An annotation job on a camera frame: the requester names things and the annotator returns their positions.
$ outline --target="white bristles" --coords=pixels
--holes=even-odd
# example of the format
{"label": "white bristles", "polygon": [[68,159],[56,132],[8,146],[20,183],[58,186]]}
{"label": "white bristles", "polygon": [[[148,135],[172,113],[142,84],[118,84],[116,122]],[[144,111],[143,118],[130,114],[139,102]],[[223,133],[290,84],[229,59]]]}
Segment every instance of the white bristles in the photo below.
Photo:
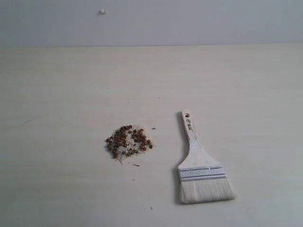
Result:
{"label": "white bristles", "polygon": [[184,181],[180,184],[180,199],[186,204],[233,200],[235,197],[233,187],[227,178]]}

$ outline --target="white table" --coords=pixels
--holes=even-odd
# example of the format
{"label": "white table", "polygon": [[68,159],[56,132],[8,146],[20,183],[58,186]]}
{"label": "white table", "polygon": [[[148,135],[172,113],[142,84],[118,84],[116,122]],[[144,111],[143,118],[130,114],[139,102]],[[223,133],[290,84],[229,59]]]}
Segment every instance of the white table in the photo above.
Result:
{"label": "white table", "polygon": [[[303,226],[303,44],[2,50],[0,104],[0,226]],[[179,203],[183,108],[236,200]],[[115,162],[123,124],[157,147]]]}

